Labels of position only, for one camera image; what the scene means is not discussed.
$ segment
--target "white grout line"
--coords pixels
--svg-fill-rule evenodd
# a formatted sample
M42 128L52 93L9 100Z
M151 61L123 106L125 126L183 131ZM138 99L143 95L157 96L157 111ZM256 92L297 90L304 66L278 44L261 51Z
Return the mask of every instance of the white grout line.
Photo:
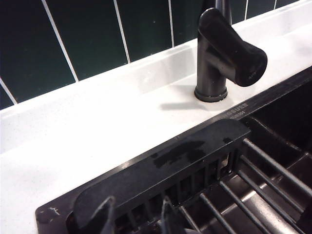
M119 28L120 28L120 32L121 32L122 43L123 43L123 46L125 47L127 61L128 61L128 63L130 63L129 51L128 51L128 47L127 47L125 33L123 32L123 28L122 28L122 23L121 23L119 9L118 9L118 5L117 5L117 0L114 0L114 5L115 5L115 10L116 10L116 14L117 14L118 24L119 24Z
M2 78L0 77L0 84L2 86L2 88L5 90L6 94L9 96L9 98L11 99L11 101L14 103L14 105L16 105L18 102L15 100L15 98L13 97L13 95L11 94L10 90L8 89L8 87L6 87L5 83L3 82Z
M174 39L174 26L173 26L173 20L172 20L171 0L168 0L168 5L169 5L169 18L170 18L170 30L171 30L171 43L172 43L172 47L174 47L175 39Z
M246 0L245 20L247 19L248 0Z
M54 20L53 20L53 17L52 17L52 15L51 15L51 12L50 12L50 10L49 10L48 4L47 4L47 2L46 2L45 0L41 0L41 1L42 1L43 6L44 6L44 9L45 9L45 11L46 11L46 13L47 13L47 15L48 15L48 18L49 18L49 20L50 20L50 23L51 23L51 25L52 25L52 28L53 28L53 30L54 30L54 33L55 33L55 35L57 36L59 45L60 45L60 47L61 47L61 49L62 49L62 51L63 51L63 54L64 54L64 56L65 56L65 58L66 58L66 61L67 61L67 63L68 63L68 66L69 66L69 68L70 68L70 70L71 70L71 72L72 72L72 74L73 74L73 76L74 76L75 82L78 82L79 80L78 80L78 78L77 78L76 72L75 72L74 67L73 67L73 65L72 65L72 62L70 61L70 58L69 58L69 56L68 56L68 54L67 54L67 51L66 51L66 49L65 49L65 46L64 46L64 44L63 44L63 41L62 41L62 39L61 39L61 37L60 37L60 35L59 35L59 31L58 31L58 29L57 29L57 26L56 26L55 23L54 23Z
M275 0L275 2L274 2L274 8L273 8L273 10L276 9L276 3L277 3L277 0Z

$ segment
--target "faucet base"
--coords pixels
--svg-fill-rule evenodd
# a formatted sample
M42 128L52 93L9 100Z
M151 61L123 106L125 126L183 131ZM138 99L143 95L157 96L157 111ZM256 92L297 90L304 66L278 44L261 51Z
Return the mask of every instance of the faucet base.
M223 100L228 95L228 91L225 89L224 93L222 93L222 94L220 94L218 96L212 97L212 96L202 95L201 93L199 93L197 91L197 87L196 87L195 91L194 91L194 94L195 94L195 97L198 98L201 101L204 101L204 102L217 102L217 101Z

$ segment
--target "white quartz countertop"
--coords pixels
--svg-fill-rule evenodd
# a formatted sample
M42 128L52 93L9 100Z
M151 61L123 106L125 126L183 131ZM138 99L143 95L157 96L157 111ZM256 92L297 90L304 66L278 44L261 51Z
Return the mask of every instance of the white quartz countertop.
M312 1L240 22L263 49L259 82L194 97L196 40L1 111L1 233L37 233L35 209L312 65Z

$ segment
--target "black faucet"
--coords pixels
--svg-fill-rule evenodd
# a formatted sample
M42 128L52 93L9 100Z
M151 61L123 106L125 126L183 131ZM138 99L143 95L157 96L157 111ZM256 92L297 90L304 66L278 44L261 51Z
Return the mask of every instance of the black faucet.
M206 0L203 9L198 25L195 96L216 102L227 95L226 78L239 86L250 86L262 77L268 58L231 27L229 0Z

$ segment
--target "tile wall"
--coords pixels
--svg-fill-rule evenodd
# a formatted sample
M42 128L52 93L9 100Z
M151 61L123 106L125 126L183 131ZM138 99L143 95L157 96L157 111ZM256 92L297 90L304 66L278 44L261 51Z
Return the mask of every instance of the tile wall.
M232 0L233 23L297 0ZM203 0L0 1L0 108L197 36Z

